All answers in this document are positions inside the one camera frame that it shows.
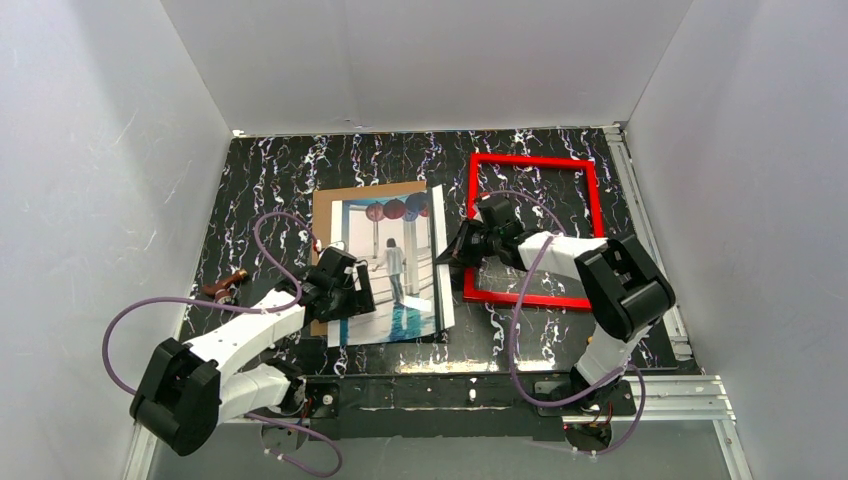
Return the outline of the red picture frame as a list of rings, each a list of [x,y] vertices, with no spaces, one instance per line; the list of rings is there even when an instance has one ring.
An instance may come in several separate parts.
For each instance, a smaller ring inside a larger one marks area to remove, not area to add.
[[[468,215],[476,206],[477,200],[484,194],[479,186],[479,173],[482,164],[506,165],[518,167],[538,167],[542,169],[575,170],[584,174],[587,190],[587,211],[592,225],[594,237],[603,237],[605,230],[602,218],[600,194],[597,186],[597,176],[594,163],[590,160],[555,157],[526,157],[491,153],[472,153],[469,165]],[[490,303],[500,306],[514,305],[518,300],[517,293],[479,290],[475,286],[477,270],[467,268],[464,272],[463,299],[470,302]],[[590,312],[590,302],[586,298],[554,297],[537,294],[527,294],[524,304],[529,307],[561,308]]]

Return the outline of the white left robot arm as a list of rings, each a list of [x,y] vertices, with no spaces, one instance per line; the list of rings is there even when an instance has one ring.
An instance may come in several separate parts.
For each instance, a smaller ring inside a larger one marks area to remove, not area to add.
[[[160,343],[129,413],[180,456],[198,450],[218,425],[255,410],[297,414],[306,403],[302,371],[280,359],[254,368],[248,363],[313,321],[374,310],[366,261],[328,247],[315,265],[281,280],[248,312],[184,343]]]

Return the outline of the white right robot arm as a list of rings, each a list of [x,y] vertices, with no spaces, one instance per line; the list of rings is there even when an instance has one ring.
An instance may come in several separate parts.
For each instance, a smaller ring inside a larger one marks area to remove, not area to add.
[[[576,392],[597,391],[623,374],[637,344],[676,303],[676,294],[633,235],[577,238],[528,228],[500,193],[477,200],[435,264],[479,267],[483,259],[581,282],[595,318],[591,342],[569,373]]]

